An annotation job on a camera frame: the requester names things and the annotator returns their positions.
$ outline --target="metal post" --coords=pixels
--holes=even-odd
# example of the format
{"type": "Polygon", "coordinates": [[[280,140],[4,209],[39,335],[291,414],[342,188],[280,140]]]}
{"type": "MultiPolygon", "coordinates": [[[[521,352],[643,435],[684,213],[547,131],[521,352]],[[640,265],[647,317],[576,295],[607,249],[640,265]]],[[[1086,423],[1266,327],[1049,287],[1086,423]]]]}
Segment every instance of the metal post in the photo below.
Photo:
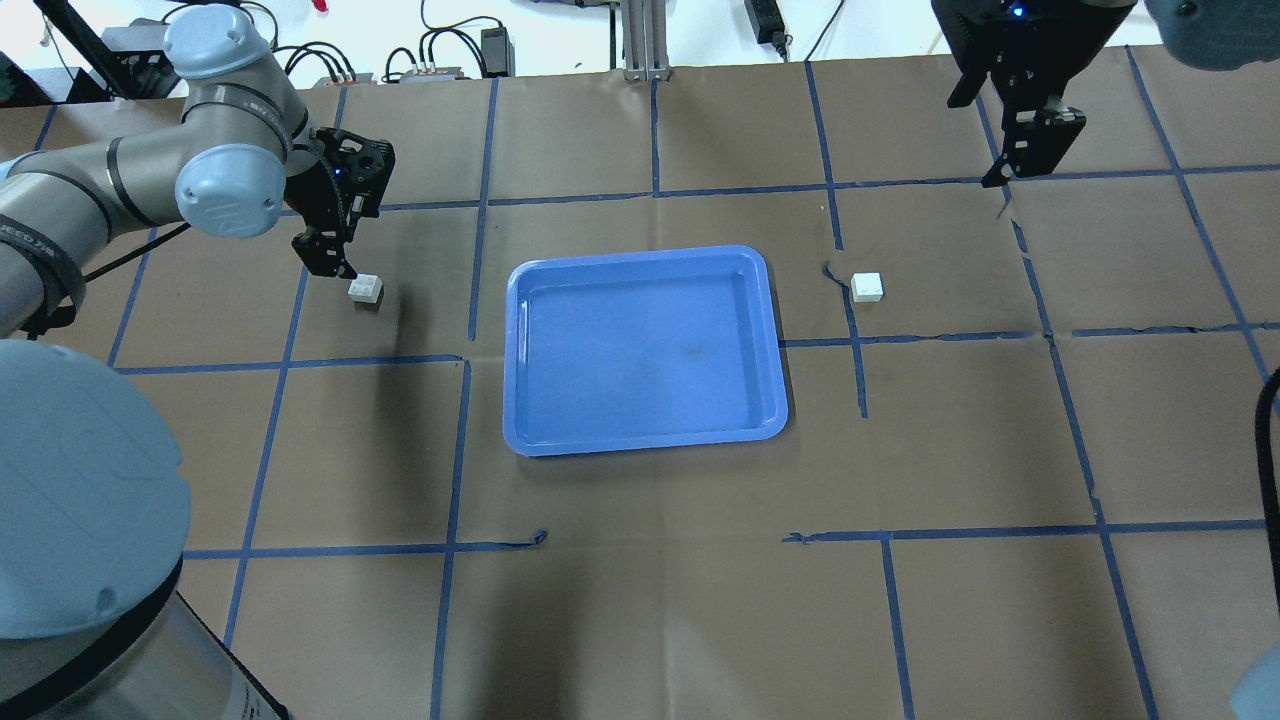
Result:
{"type": "Polygon", "coordinates": [[[622,0],[622,54],[627,81],[671,78],[666,0],[622,0]]]}

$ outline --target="black strap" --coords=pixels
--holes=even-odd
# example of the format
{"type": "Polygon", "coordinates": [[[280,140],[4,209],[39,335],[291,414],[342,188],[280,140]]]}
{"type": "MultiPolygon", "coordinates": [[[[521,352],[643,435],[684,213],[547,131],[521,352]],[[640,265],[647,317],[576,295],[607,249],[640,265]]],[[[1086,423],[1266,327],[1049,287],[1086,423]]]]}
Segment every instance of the black strap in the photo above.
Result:
{"type": "Polygon", "coordinates": [[[52,328],[72,324],[84,301],[84,275],[76,260],[40,231],[5,214],[0,214],[0,243],[26,258],[45,286],[45,300],[40,310],[22,325],[23,332],[41,336],[52,328]],[[59,307],[67,297],[72,300],[70,306],[59,307]]]}

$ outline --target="connector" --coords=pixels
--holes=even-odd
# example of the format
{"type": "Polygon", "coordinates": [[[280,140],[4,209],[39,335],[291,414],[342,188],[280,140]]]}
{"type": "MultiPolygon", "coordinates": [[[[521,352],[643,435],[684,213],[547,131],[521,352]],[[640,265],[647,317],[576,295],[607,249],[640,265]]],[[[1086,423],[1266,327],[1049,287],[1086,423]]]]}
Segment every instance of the connector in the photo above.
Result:
{"type": "Polygon", "coordinates": [[[516,46],[507,28],[480,31],[480,56],[485,64],[484,77],[516,77],[516,46]]]}
{"type": "Polygon", "coordinates": [[[356,79],[339,79],[334,82],[329,78],[317,79],[311,87],[342,87],[344,85],[378,85],[374,82],[374,73],[356,73],[356,79]]]}
{"type": "Polygon", "coordinates": [[[782,22],[777,0],[746,0],[746,17],[751,20],[755,42],[773,45],[780,55],[785,53],[787,26],[782,22]]]}
{"type": "Polygon", "coordinates": [[[462,68],[428,68],[424,70],[416,70],[411,73],[404,73],[399,78],[401,85],[408,85],[413,82],[435,82],[440,79],[467,79],[467,76],[462,73],[462,68]]]}

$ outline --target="power adapter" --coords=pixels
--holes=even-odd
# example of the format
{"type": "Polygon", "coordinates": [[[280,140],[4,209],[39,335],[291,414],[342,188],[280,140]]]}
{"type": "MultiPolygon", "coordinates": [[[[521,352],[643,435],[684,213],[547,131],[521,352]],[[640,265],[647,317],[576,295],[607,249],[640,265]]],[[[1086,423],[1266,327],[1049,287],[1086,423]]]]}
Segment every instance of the power adapter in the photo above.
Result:
{"type": "Polygon", "coordinates": [[[484,77],[516,77],[516,46],[511,44],[507,28],[480,31],[480,56],[484,58],[484,77]]]}
{"type": "Polygon", "coordinates": [[[787,59],[787,26],[777,0],[746,0],[746,17],[760,45],[772,45],[783,60],[787,59]]]}

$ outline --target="table surface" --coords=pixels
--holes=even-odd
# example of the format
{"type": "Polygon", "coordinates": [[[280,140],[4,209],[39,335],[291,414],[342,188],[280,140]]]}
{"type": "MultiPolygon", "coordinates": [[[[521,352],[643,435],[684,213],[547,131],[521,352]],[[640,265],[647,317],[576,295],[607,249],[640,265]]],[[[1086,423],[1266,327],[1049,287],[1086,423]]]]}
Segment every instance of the table surface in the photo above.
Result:
{"type": "MultiPolygon", "coordinates": [[[[998,102],[947,110],[945,56],[310,91],[396,146],[349,250],[376,311],[289,217],[188,232],[47,341],[170,423],[182,591],[298,717],[1230,717],[1280,641],[1277,73],[1107,50],[1060,172],[1004,193],[998,102]],[[506,446],[513,268],[727,243],[773,277],[778,437],[506,446]]],[[[179,109],[8,110],[0,155],[179,109]]]]}

